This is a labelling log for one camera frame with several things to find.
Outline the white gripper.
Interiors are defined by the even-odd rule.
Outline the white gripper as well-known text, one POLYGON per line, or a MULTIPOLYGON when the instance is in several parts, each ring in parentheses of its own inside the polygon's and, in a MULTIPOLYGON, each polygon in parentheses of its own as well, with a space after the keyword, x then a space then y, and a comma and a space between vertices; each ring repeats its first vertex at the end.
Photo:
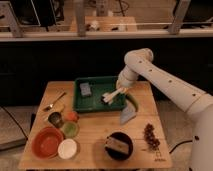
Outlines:
POLYGON ((105 98, 104 100, 106 102, 110 101, 111 99, 113 100, 114 97, 117 96, 118 93, 126 93, 133 85, 133 82, 132 81, 129 81, 128 79, 126 79, 125 77, 123 76, 119 76, 118 77, 118 80, 116 82, 116 88, 117 90, 114 91, 114 92, 106 92, 102 95, 103 98, 105 98))

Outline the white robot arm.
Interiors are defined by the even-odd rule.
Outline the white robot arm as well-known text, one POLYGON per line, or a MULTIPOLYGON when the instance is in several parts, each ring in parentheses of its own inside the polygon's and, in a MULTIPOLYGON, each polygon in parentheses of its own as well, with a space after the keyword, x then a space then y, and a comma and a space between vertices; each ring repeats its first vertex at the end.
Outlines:
POLYGON ((149 48, 127 52, 116 90, 105 93, 103 102, 126 93, 143 76, 195 122, 189 171, 213 171, 213 95, 156 67, 153 58, 149 48))

